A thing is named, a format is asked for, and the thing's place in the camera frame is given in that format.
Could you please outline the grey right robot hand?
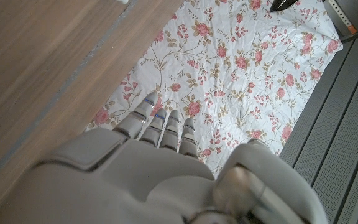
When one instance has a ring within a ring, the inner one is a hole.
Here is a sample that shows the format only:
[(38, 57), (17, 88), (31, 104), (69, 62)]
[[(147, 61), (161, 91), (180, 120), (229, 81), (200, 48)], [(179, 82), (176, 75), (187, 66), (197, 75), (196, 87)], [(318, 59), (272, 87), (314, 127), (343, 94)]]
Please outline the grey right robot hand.
[(0, 203), (0, 223), (327, 223), (317, 194), (260, 140), (218, 176), (197, 157), (193, 121), (148, 94), (114, 129), (43, 156)]

